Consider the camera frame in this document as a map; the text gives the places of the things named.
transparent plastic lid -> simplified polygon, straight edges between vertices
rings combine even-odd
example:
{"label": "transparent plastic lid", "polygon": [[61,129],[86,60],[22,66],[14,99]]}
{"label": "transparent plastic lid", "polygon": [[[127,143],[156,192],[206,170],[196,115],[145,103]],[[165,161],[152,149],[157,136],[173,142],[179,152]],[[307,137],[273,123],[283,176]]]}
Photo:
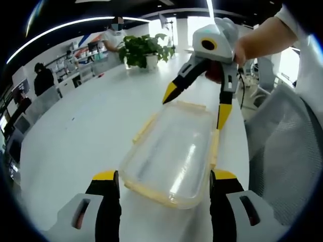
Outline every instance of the transparent plastic lid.
{"label": "transparent plastic lid", "polygon": [[165,105],[121,164],[125,186],[167,206],[196,206],[209,178],[215,121],[203,106]]}

person in black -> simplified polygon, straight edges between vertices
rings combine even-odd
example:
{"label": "person in black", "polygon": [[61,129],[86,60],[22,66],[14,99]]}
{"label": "person in black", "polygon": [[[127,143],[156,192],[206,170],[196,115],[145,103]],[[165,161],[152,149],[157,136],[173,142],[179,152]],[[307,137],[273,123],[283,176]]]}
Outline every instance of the person in black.
{"label": "person in black", "polygon": [[38,97],[54,85],[54,77],[52,76],[50,69],[47,69],[41,63],[35,65],[35,73],[37,73],[37,77],[34,81],[34,87],[35,94]]}

cable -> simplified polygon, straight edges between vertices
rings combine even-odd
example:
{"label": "cable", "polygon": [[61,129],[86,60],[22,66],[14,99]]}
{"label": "cable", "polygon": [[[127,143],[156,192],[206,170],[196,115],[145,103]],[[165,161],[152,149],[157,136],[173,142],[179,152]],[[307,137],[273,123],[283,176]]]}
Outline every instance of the cable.
{"label": "cable", "polygon": [[246,88],[245,88],[245,85],[244,85],[244,81],[243,81],[243,78],[242,78],[242,75],[241,75],[241,71],[238,70],[238,73],[240,75],[240,80],[242,81],[242,85],[243,85],[243,93],[242,93],[242,100],[241,100],[241,105],[240,105],[240,109],[242,109],[242,106],[243,106],[243,100],[244,100],[244,93],[246,91]]}

white flower pot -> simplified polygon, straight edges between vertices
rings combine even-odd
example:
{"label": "white flower pot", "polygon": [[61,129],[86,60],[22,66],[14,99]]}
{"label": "white flower pot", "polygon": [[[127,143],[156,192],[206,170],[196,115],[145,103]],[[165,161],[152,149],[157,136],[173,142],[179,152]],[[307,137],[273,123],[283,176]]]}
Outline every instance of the white flower pot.
{"label": "white flower pot", "polygon": [[157,55],[147,55],[147,69],[153,71],[157,68],[158,56]]}

ceiling light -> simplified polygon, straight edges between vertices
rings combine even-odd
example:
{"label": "ceiling light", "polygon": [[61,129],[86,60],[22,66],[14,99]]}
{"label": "ceiling light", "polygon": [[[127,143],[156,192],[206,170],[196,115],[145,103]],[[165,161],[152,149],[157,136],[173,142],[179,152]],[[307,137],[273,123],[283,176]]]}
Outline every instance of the ceiling light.
{"label": "ceiling light", "polygon": [[210,13],[210,18],[214,22],[214,9],[213,9],[212,0],[206,0],[206,3],[207,3],[208,11]]}
{"label": "ceiling light", "polygon": [[[76,20],[73,22],[69,22],[69,23],[65,23],[65,24],[61,24],[59,26],[56,26],[54,28],[51,28],[39,35],[37,35],[36,37],[33,37],[31,40],[29,40],[27,43],[25,43],[23,46],[21,46],[19,49],[16,50],[15,53],[13,53],[13,55],[7,60],[7,64],[19,53],[21,52],[24,48],[26,48],[28,45],[30,45],[32,42],[36,41],[37,39],[39,39],[40,37],[49,34],[50,32],[53,32],[55,30],[73,25],[73,24],[78,24],[78,23],[83,23],[83,22],[89,22],[89,21],[96,21],[96,20],[107,20],[107,19],[113,19],[114,17],[94,17],[94,18],[88,18],[88,19],[80,19],[80,20]],[[131,17],[123,17],[123,19],[125,20],[134,20],[134,21],[140,21],[140,22],[146,22],[146,23],[150,23],[150,20],[147,19],[137,19],[137,18],[131,18]]]}

